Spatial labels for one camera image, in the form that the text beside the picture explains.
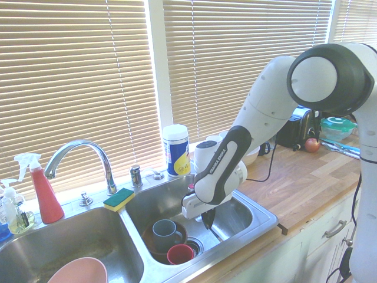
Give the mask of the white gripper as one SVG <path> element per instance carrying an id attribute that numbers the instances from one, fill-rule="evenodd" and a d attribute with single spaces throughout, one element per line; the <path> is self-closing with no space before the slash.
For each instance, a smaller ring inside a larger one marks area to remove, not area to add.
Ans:
<path id="1" fill-rule="evenodd" d="M 209 229 L 212 227 L 216 216 L 215 205 L 204 203 L 195 193 L 191 193 L 183 197 L 181 206 L 182 214 L 186 219 L 193 219 L 202 214 L 202 221 L 205 228 Z"/>

